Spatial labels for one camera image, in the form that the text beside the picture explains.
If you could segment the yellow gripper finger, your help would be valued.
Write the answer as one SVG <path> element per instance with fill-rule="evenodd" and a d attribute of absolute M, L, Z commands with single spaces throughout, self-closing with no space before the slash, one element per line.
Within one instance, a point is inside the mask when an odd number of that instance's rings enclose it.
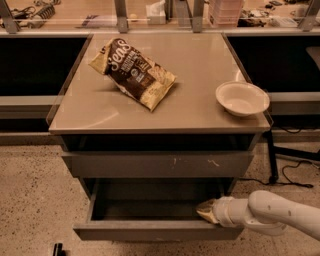
<path fill-rule="evenodd" d="M 210 199 L 208 201 L 200 203 L 196 207 L 196 212 L 198 213 L 198 215 L 212 224 L 219 223 L 213 211 L 213 206 L 215 202 L 215 199 Z"/>

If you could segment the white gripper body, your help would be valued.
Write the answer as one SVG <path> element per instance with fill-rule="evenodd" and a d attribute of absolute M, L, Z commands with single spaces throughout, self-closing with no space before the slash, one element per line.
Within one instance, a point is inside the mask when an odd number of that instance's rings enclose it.
<path fill-rule="evenodd" d="M 247 209 L 247 199 L 233 197 L 221 197 L 212 206 L 213 216 L 217 223 L 223 227 L 231 228 L 246 225 Z"/>

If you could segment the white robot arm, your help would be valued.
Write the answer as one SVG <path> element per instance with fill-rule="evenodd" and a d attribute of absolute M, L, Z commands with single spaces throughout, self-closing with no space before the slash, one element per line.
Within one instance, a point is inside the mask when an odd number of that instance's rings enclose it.
<path fill-rule="evenodd" d="M 206 221 L 229 228 L 248 228 L 282 235 L 291 226 L 320 240 L 320 209 L 285 199 L 269 191 L 252 192 L 247 199 L 223 196 L 200 203 L 196 212 Z"/>

